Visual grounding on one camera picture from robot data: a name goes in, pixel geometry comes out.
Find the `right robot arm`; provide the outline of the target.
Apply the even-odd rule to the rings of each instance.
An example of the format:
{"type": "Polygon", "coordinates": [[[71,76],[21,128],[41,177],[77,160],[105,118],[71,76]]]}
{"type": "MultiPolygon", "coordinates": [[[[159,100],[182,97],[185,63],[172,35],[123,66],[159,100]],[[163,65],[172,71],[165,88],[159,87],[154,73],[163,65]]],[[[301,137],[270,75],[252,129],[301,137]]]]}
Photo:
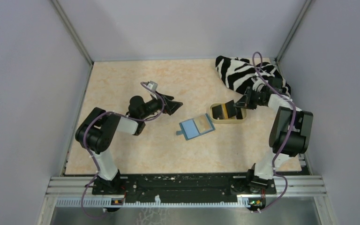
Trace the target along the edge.
{"type": "Polygon", "coordinates": [[[256,109],[267,106],[276,113],[269,136],[271,151],[255,163],[247,172],[245,187],[250,193],[271,187],[276,170],[285,162],[305,153],[311,134],[313,114],[296,107],[292,99],[280,87],[278,78],[269,79],[257,90],[247,87],[236,108],[256,109]]]}

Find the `blue leather card holder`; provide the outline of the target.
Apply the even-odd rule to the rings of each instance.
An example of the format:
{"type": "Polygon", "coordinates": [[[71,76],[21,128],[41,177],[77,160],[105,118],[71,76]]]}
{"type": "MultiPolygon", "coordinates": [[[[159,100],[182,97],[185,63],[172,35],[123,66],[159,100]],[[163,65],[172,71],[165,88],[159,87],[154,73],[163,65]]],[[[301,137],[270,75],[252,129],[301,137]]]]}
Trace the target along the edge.
{"type": "Polygon", "coordinates": [[[184,136],[186,141],[216,130],[211,118],[207,113],[180,122],[179,127],[180,130],[176,131],[176,135],[184,136]]]}

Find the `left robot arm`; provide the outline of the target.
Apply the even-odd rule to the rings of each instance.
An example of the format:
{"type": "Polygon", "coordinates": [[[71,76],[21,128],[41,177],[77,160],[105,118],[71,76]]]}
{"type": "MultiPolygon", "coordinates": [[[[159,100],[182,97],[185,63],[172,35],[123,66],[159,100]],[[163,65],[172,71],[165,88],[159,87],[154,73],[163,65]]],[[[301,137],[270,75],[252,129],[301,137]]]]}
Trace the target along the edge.
{"type": "Polygon", "coordinates": [[[89,152],[97,168],[96,180],[103,184],[106,191],[116,194],[122,187],[120,171],[109,151],[115,133],[139,135],[147,121],[153,120],[159,113],[172,115],[181,106],[183,103],[175,101],[173,96],[156,93],[148,102],[141,96],[133,96],[124,116],[98,107],[89,113],[77,129],[75,140],[89,152]]]}

